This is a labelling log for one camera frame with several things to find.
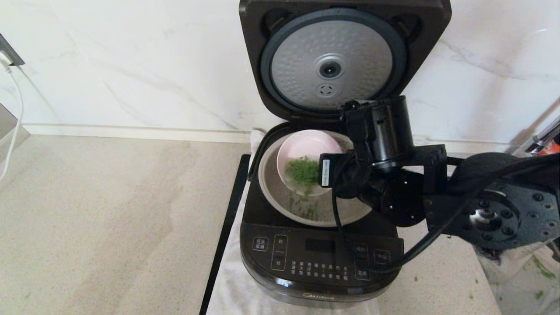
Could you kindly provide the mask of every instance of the midea logo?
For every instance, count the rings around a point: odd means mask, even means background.
[[[306,298],[323,299],[323,300],[334,300],[333,297],[326,297],[324,295],[315,295],[313,293],[304,293]]]

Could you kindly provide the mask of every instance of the display screen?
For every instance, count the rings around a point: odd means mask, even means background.
[[[312,252],[322,252],[322,253],[334,253],[335,243],[333,240],[322,240],[322,239],[305,239],[305,250]]]

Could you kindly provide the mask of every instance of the power cord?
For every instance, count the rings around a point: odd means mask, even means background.
[[[551,155],[528,158],[489,173],[481,180],[476,181],[476,184],[473,185],[471,190],[463,195],[460,202],[457,203],[458,206],[455,212],[453,212],[453,214],[449,216],[449,218],[447,218],[447,220],[442,225],[438,226],[436,229],[429,231],[428,234],[426,234],[416,245],[414,245],[409,251],[407,251],[399,261],[393,262],[392,264],[385,265],[385,266],[369,264],[370,270],[373,272],[391,272],[401,268],[407,262],[411,261],[420,253],[422,253],[430,244],[432,244],[433,241],[435,241],[436,238],[440,236],[443,233],[443,231],[462,213],[463,209],[467,207],[467,205],[471,202],[471,200],[477,198],[478,195],[481,192],[483,192],[484,189],[486,189],[486,187],[488,187],[488,185],[490,185],[496,179],[506,175],[517,173],[527,168],[533,168],[533,167],[541,168],[547,166],[548,164],[558,163],[559,156],[560,154],[551,154]],[[339,174],[340,172],[335,172],[335,176],[333,179],[333,214],[334,214],[335,222],[337,223],[337,229],[339,231],[340,237],[342,238],[344,245],[349,249],[349,251],[357,259],[365,260],[364,257],[361,257],[354,250],[354,248],[352,248],[352,246],[348,243],[344,231],[342,229],[342,225],[340,224],[340,217],[338,215],[337,199],[335,193],[335,185],[337,184]]]
[[[23,117],[24,117],[24,101],[23,101],[23,98],[21,96],[20,86],[17,84],[16,79],[13,77],[12,70],[10,69],[10,65],[12,64],[12,59],[3,50],[0,50],[0,64],[2,65],[2,67],[4,68],[6,73],[8,73],[8,75],[10,76],[10,79],[13,82],[13,85],[16,87],[17,98],[18,98],[18,101],[20,102],[20,107],[21,107],[20,116],[19,116],[19,119],[17,120],[16,127],[13,131],[13,134],[12,134],[12,141],[10,142],[10,147],[8,148],[8,153],[6,154],[6,159],[5,159],[5,162],[4,162],[4,168],[2,170],[2,174],[0,174],[0,182],[1,182],[4,179],[4,177],[6,176],[6,174],[8,173],[8,167],[10,166],[10,157],[12,156],[13,148],[16,145],[17,133],[20,130],[21,121],[23,120]]]

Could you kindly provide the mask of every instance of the green crumb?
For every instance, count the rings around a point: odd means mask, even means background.
[[[546,267],[544,267],[540,260],[538,260],[535,256],[533,256],[533,261],[535,262],[536,267],[540,269],[540,273],[543,276],[545,276],[547,279],[556,279],[556,275],[548,271],[548,269],[546,269]]]
[[[286,174],[294,185],[303,188],[305,195],[308,196],[313,186],[319,183],[319,162],[311,161],[307,156],[291,160],[286,166]]]

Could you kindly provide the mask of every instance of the wall outlet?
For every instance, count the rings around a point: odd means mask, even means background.
[[[0,34],[0,50],[4,50],[8,56],[12,59],[12,64],[10,66],[23,66],[25,62],[16,53],[16,51],[10,46],[8,41]]]

